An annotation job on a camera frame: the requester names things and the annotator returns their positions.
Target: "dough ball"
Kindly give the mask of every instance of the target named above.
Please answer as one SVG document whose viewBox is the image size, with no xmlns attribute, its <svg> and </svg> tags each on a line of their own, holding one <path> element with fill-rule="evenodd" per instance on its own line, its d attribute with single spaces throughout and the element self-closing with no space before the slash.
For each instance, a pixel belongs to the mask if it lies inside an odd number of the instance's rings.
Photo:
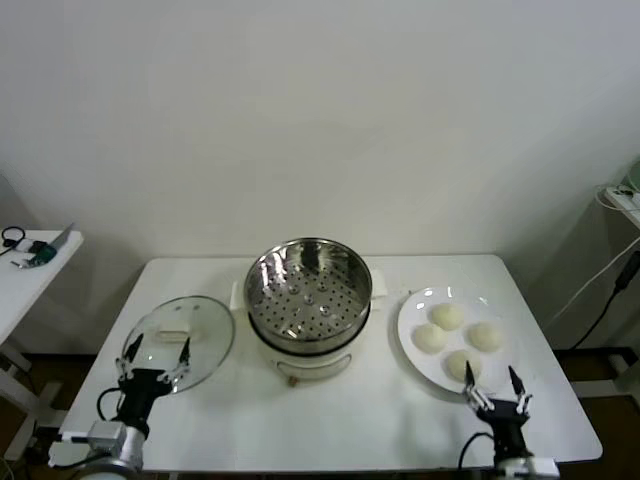
<svg viewBox="0 0 640 480">
<path fill-rule="evenodd" d="M 423 352 L 438 353 L 447 344 L 447 333 L 439 326 L 427 323 L 416 328 L 413 341 Z"/>
<path fill-rule="evenodd" d="M 489 322 L 478 323 L 469 329 L 471 345 L 481 352 L 496 352 L 504 344 L 504 335 L 498 327 Z"/>
<path fill-rule="evenodd" d="M 447 370 L 449 370 L 451 376 L 462 383 L 464 383 L 465 380 L 467 361 L 469 362 L 469 365 L 471 365 L 471 371 L 477 380 L 480 378 L 480 374 L 482 373 L 482 362 L 472 353 L 467 350 L 456 350 L 449 354 L 446 360 Z"/>
<path fill-rule="evenodd" d="M 460 307 L 452 303 L 442 303 L 431 309 L 431 320 L 444 330 L 455 330 L 464 320 Z"/>
</svg>

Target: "table leg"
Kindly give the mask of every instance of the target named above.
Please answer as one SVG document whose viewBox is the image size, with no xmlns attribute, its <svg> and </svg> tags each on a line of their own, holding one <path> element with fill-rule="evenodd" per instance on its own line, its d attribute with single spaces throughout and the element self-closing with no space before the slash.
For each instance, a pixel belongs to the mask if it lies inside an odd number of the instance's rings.
<svg viewBox="0 0 640 480">
<path fill-rule="evenodd" d="M 640 407 L 640 361 L 628 366 L 620 355 L 610 356 L 609 361 L 618 377 L 615 380 L 571 382 L 578 398 L 630 395 Z"/>
<path fill-rule="evenodd" d="M 51 402 L 60 391 L 60 387 L 60 382 L 49 382 L 40 397 L 37 397 L 8 372 L 0 370 L 0 395 L 27 413 L 27 418 L 4 453 L 5 459 L 18 460 L 22 456 L 33 436 L 34 422 L 41 427 L 58 428 L 62 425 L 67 412 L 51 408 Z"/>
<path fill-rule="evenodd" d="M 6 357 L 6 359 L 12 363 L 11 367 L 9 368 L 9 373 L 12 376 L 16 374 L 18 369 L 22 370 L 23 372 L 28 372 L 29 370 L 31 370 L 31 362 L 24 358 L 22 354 L 8 342 L 0 345 L 0 355 Z"/>
</svg>

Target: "white plate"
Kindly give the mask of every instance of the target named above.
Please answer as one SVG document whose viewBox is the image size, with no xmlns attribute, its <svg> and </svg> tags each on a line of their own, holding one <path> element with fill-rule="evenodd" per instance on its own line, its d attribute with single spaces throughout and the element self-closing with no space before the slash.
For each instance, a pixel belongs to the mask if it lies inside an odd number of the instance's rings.
<svg viewBox="0 0 640 480">
<path fill-rule="evenodd" d="M 420 325 L 431 322 L 431 309 L 441 303 L 453 303 L 461 308 L 464 322 L 460 328 L 446 332 L 447 345 L 440 353 L 428 354 L 415 345 L 413 333 Z M 479 322 L 491 322 L 502 331 L 505 341 L 500 350 L 484 353 L 471 345 L 467 331 Z M 509 323 L 490 307 L 486 298 L 455 287 L 425 288 L 411 295 L 398 316 L 398 337 L 414 367 L 432 382 L 454 393 L 461 393 L 464 384 L 451 377 L 446 369 L 445 361 L 451 352 L 466 349 L 480 358 L 482 372 L 476 383 L 490 394 L 503 387 L 509 379 L 509 365 L 515 368 L 518 360 L 516 338 L 509 331 Z"/>
</svg>

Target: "cable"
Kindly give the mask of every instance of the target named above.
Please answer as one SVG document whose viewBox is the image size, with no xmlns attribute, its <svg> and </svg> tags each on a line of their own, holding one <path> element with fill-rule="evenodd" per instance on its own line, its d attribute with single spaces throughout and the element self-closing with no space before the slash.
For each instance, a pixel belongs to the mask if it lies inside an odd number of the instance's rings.
<svg viewBox="0 0 640 480">
<path fill-rule="evenodd" d="M 7 478 L 7 475 L 11 480 L 16 480 L 16 476 L 14 475 L 13 470 L 11 470 L 11 466 L 9 465 L 9 463 L 7 463 L 4 457 L 0 457 L 0 459 L 2 460 L 2 463 L 4 463 L 4 466 L 7 469 L 7 473 L 2 477 L 2 480 Z"/>
<path fill-rule="evenodd" d="M 7 238 L 6 233 L 10 230 L 17 230 L 20 233 L 20 238 Z M 2 245 L 7 247 L 6 250 L 0 252 L 0 257 L 11 250 L 14 250 L 18 244 L 27 237 L 27 233 L 24 229 L 15 225 L 2 229 L 2 233 L 0 235 L 2 236 Z"/>
<path fill-rule="evenodd" d="M 467 453 L 467 449 L 471 446 L 471 444 L 476 438 L 480 438 L 480 437 L 487 437 L 493 440 L 493 435 L 487 432 L 476 432 L 473 435 L 471 435 L 471 438 L 467 440 L 467 443 L 464 444 L 464 447 L 462 447 L 462 451 L 460 452 L 460 457 L 458 458 L 458 470 L 462 470 L 462 462 L 464 461 L 464 456 Z"/>
<path fill-rule="evenodd" d="M 26 370 L 22 370 L 22 373 L 24 373 L 24 376 L 27 378 L 27 383 L 31 387 L 31 391 L 36 396 L 39 396 L 40 394 L 38 393 L 38 389 L 36 388 L 35 384 L 33 383 L 33 377 L 31 377 L 31 374 L 29 372 L 27 372 Z"/>
<path fill-rule="evenodd" d="M 631 281 L 639 271 L 640 271 L 640 250 L 636 250 L 627 259 L 627 263 L 625 263 L 624 267 L 622 268 L 622 271 L 618 275 L 618 278 L 616 278 L 616 283 L 615 283 L 613 292 L 611 293 L 609 300 L 607 300 L 607 303 L 604 306 L 604 310 L 602 311 L 600 316 L 596 319 L 595 323 L 591 326 L 591 328 L 587 331 L 587 333 L 585 333 L 584 336 L 580 340 L 578 340 L 578 343 L 576 343 L 569 350 L 574 350 L 575 348 L 577 348 L 578 345 L 580 345 L 589 336 L 589 334 L 593 331 L 593 329 L 598 326 L 600 321 L 606 315 L 607 310 L 609 309 L 609 305 L 611 305 L 611 302 L 613 302 L 613 299 L 616 298 L 616 296 L 620 292 L 622 292 L 629 286 L 629 284 L 631 283 Z"/>
<path fill-rule="evenodd" d="M 108 456 L 110 456 L 108 452 L 100 452 L 76 463 L 71 463 L 69 465 L 52 465 L 51 468 L 54 468 L 55 470 L 70 470 L 72 468 L 82 467 L 87 463 L 95 462 L 96 460 L 100 460 L 101 458 Z"/>
<path fill-rule="evenodd" d="M 600 323 L 600 321 L 604 318 L 604 316 L 607 314 L 607 310 L 609 310 L 609 305 L 611 305 L 611 302 L 613 302 L 613 299 L 616 298 L 616 296 L 621 292 L 622 290 L 619 290 L 617 288 L 615 288 L 613 290 L 613 292 L 611 293 L 611 296 L 609 297 L 609 300 L 607 300 L 607 303 L 604 306 L 604 309 L 602 310 L 602 313 L 600 314 L 600 316 L 596 319 L 596 321 L 593 323 L 593 325 L 591 325 L 591 328 L 589 328 L 589 330 L 587 330 L 587 333 L 585 333 L 582 338 L 580 338 L 580 340 L 578 340 L 575 345 L 571 348 L 569 348 L 569 350 L 575 350 L 576 348 L 578 348 L 578 346 L 584 342 L 587 337 L 591 334 L 591 332 L 593 332 L 593 330 L 598 326 L 598 324 Z"/>
<path fill-rule="evenodd" d="M 100 420 L 106 420 L 105 416 L 102 414 L 102 397 L 104 397 L 107 393 L 111 393 L 111 392 L 119 392 L 120 391 L 120 387 L 112 387 L 112 388 L 107 388 L 104 392 L 102 392 L 100 395 L 98 395 L 98 400 L 96 401 L 96 409 L 98 410 L 98 416 L 100 417 Z"/>
<path fill-rule="evenodd" d="M 23 468 L 26 468 L 26 466 L 27 466 L 27 462 L 26 462 L 26 461 L 25 461 L 25 462 L 23 462 L 23 463 L 21 463 L 20 465 L 18 465 L 18 463 L 20 463 L 20 460 L 16 460 L 15 462 L 13 462 L 13 463 L 11 464 L 11 468 L 13 469 L 13 476 L 14 476 L 14 478 L 16 477 L 16 475 L 18 475 L 18 472 L 19 472 L 20 470 L 22 470 Z"/>
<path fill-rule="evenodd" d="M 33 480 L 33 478 L 31 478 L 31 472 L 29 471 L 28 463 L 24 464 L 24 476 L 27 477 L 27 480 Z"/>
<path fill-rule="evenodd" d="M 124 393 L 120 390 L 120 397 L 118 397 L 118 404 L 116 405 L 116 413 L 120 413 L 120 407 L 122 406 L 122 399 L 124 398 Z"/>
<path fill-rule="evenodd" d="M 576 293 L 573 294 L 573 296 L 567 301 L 567 303 L 565 303 L 564 307 L 562 307 L 553 317 L 551 317 L 551 320 L 549 320 L 547 322 L 547 327 L 551 326 L 553 323 L 555 323 L 558 318 L 560 318 L 562 316 L 562 314 L 564 314 L 564 312 L 567 311 L 567 309 L 571 306 L 571 304 L 575 301 L 576 298 L 578 298 L 580 296 L 580 294 L 582 292 L 584 292 L 584 290 L 591 285 L 598 277 L 600 277 L 600 275 L 602 275 L 604 272 L 606 272 L 607 270 L 609 270 L 609 268 L 616 263 L 616 261 L 622 257 L 625 253 L 627 253 L 629 250 L 631 250 L 633 247 L 636 246 L 636 244 L 640 242 L 640 237 L 636 238 L 634 241 L 632 241 L 627 248 L 625 248 L 624 250 L 622 250 L 618 255 L 616 255 L 615 257 L 613 257 L 613 260 L 611 260 L 609 263 L 607 263 L 604 268 L 602 268 L 602 270 L 600 270 L 598 273 L 596 273 L 593 277 L 591 277 L 589 280 L 587 280 L 585 282 L 584 285 L 582 285 L 582 287 L 580 287 L 578 289 L 578 291 Z"/>
</svg>

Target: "small white table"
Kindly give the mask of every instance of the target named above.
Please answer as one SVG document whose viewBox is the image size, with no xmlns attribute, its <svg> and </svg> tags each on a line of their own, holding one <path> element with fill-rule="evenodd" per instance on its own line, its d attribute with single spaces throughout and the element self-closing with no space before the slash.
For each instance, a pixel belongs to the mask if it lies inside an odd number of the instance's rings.
<svg viewBox="0 0 640 480">
<path fill-rule="evenodd" d="M 615 187 L 607 188 L 605 195 L 612 206 L 619 209 L 631 223 L 640 229 L 640 205 L 635 204 L 627 195 L 618 193 L 618 189 Z M 622 355 L 610 355 L 609 363 L 618 373 L 615 379 L 572 382 L 576 394 L 580 398 L 630 395 L 640 408 L 640 361 L 629 366 Z"/>
<path fill-rule="evenodd" d="M 60 232 L 30 230 L 26 233 L 27 238 L 33 240 L 51 241 Z M 28 270 L 20 270 L 10 262 L 29 258 L 30 254 L 8 252 L 0 257 L 0 305 L 2 306 L 0 354 L 12 363 L 7 371 L 0 369 L 0 395 L 28 414 L 4 454 L 7 460 L 17 460 L 22 456 L 33 434 L 34 421 L 43 427 L 59 427 L 66 414 L 63 411 L 53 410 L 49 406 L 60 390 L 59 382 L 47 383 L 40 397 L 37 397 L 13 378 L 18 368 L 28 371 L 31 363 L 7 343 L 7 339 L 45 288 L 80 247 L 82 241 L 80 232 L 71 232 L 67 243 L 49 263 Z"/>
<path fill-rule="evenodd" d="M 560 462 L 598 458 L 602 446 L 503 262 L 493 255 L 365 257 L 382 272 L 378 299 L 349 367 L 317 383 L 287 386 L 258 352 L 246 314 L 220 369 L 200 385 L 159 399 L 149 419 L 145 469 L 170 472 L 328 472 L 455 468 L 484 425 L 460 401 L 427 384 L 398 346 L 395 325 L 409 291 L 456 285 L 482 295 L 518 332 L 517 372 L 534 395 L 524 428 L 530 449 Z M 87 432 L 101 391 L 116 384 L 114 359 L 131 328 L 158 304 L 185 295 L 229 302 L 249 258 L 169 258 L 147 264 L 61 428 Z M 502 396 L 514 398 L 510 385 Z M 104 399 L 114 411 L 118 395 Z M 489 466 L 490 442 L 475 442 L 465 466 Z M 54 445 L 57 464 L 81 459 L 75 444 Z"/>
</svg>

